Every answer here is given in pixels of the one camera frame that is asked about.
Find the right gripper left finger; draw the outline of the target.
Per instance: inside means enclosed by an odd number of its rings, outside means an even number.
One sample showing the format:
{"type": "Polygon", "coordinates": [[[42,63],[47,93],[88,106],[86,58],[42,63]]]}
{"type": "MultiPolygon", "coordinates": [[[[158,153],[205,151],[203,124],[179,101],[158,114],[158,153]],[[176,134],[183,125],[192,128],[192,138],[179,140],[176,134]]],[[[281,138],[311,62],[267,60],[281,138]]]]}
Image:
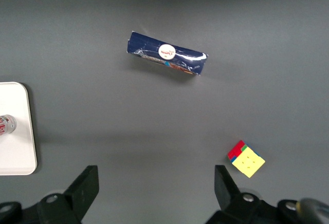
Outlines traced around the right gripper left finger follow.
{"type": "Polygon", "coordinates": [[[81,223],[99,193],[98,167],[89,165],[63,193],[37,204],[40,223],[81,223]]]}

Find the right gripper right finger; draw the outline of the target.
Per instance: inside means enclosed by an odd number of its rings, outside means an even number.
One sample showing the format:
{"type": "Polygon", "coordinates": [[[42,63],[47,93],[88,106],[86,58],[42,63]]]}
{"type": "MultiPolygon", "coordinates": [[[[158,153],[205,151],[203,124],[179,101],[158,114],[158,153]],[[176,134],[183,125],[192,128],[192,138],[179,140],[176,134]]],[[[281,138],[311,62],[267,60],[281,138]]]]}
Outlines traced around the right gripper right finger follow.
{"type": "Polygon", "coordinates": [[[214,169],[214,192],[220,209],[207,223],[262,223],[261,201],[256,195],[241,192],[224,165],[214,169]]]}

